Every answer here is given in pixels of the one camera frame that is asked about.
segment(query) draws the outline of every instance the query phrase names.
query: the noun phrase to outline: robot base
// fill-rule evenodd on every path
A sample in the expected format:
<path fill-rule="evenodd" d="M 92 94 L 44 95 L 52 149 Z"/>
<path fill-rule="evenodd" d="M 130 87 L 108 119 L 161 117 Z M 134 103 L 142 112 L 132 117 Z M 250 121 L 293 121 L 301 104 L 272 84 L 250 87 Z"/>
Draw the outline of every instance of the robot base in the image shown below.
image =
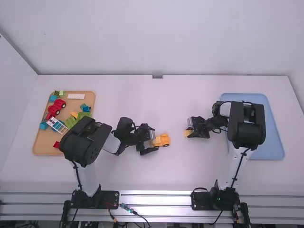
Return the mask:
<path fill-rule="evenodd" d="M 218 180 L 210 191 L 194 191 L 191 194 L 191 207 L 193 210 L 228 210 L 234 206 L 240 207 L 239 195 L 234 188 L 220 190 Z"/>
<path fill-rule="evenodd" d="M 233 205 L 240 205 L 240 201 L 237 200 L 235 204 L 225 204 L 222 203 L 217 206 L 214 203 L 214 198 L 211 196 L 210 192 L 194 192 L 191 195 L 191 207 L 193 210 L 227 210 L 231 211 Z"/>
<path fill-rule="evenodd" d="M 89 197 L 80 190 L 73 191 L 70 208 L 78 209 L 117 209 L 119 204 L 118 191 L 101 191 L 101 187 L 96 193 Z"/>

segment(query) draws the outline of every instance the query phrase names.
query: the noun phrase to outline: blue tray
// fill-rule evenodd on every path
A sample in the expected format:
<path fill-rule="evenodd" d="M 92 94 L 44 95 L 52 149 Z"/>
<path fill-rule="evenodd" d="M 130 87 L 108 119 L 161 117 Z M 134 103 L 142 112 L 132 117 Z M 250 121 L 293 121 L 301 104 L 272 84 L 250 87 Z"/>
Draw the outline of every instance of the blue tray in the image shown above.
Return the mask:
<path fill-rule="evenodd" d="M 282 160 L 285 157 L 284 149 L 280 139 L 276 123 L 271 112 L 268 99 L 263 94 L 222 94 L 221 101 L 250 101 L 263 104 L 266 119 L 266 139 L 253 152 L 250 159 L 255 160 Z"/>

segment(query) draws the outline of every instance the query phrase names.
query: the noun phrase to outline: tabletop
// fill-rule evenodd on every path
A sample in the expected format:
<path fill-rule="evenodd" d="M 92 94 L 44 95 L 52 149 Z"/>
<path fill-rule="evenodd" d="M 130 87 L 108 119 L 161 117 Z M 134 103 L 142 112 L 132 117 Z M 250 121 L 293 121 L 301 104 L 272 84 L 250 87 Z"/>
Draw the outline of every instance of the tabletop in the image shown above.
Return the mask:
<path fill-rule="evenodd" d="M 116 128 L 122 116 L 136 125 L 148 123 L 156 134 L 168 133 L 171 145 L 146 156 L 135 147 L 120 156 L 101 151 L 95 168 L 103 189 L 192 190 L 211 188 L 223 172 L 227 155 L 224 134 L 208 140 L 184 138 L 190 116 L 212 116 L 223 93 L 267 96 L 285 151 L 282 161 L 248 161 L 240 180 L 241 194 L 304 194 L 304 115 L 287 76 L 38 76 L 31 99 L 0 174 L 1 187 L 43 192 L 74 188 L 73 169 L 63 156 L 35 156 L 32 146 L 45 102 L 54 90 L 93 91 L 93 118 Z"/>

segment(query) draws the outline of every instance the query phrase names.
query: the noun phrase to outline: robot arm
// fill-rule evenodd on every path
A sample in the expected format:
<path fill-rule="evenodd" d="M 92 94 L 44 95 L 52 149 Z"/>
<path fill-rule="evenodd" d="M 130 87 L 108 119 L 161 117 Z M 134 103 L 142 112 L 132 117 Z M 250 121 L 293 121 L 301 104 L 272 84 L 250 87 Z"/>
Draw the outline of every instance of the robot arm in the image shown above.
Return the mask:
<path fill-rule="evenodd" d="M 250 224 L 248 209 L 244 206 L 246 204 L 240 204 L 236 192 L 237 177 L 239 178 L 254 150 L 265 141 L 264 106 L 250 102 L 217 101 L 212 107 L 212 113 L 213 117 L 207 120 L 200 116 L 190 117 L 186 135 L 188 138 L 210 138 L 210 131 L 227 131 L 229 153 L 225 162 L 225 174 L 216 180 L 210 192 L 192 193 L 192 209 L 231 211 L 235 205 L 243 205 L 242 212 Z"/>
<path fill-rule="evenodd" d="M 146 155 L 158 150 L 144 147 L 145 141 L 154 138 L 154 129 L 147 123 L 136 127 L 133 120 L 122 117 L 112 131 L 111 126 L 85 116 L 62 137 L 59 149 L 75 169 L 78 189 L 91 197 L 99 188 L 94 161 L 102 149 L 120 155 L 126 147 L 135 145 L 140 155 Z"/>

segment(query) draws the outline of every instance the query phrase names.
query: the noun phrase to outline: white wall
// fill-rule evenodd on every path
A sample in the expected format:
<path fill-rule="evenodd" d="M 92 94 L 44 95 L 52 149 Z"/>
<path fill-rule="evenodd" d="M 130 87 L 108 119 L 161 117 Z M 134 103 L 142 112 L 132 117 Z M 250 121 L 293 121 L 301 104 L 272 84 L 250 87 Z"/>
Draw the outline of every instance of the white wall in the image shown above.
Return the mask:
<path fill-rule="evenodd" d="M 0 0 L 42 74 L 286 74 L 304 108 L 303 0 Z"/>
<path fill-rule="evenodd" d="M 0 34 L 0 172 L 36 79 L 37 74 Z"/>

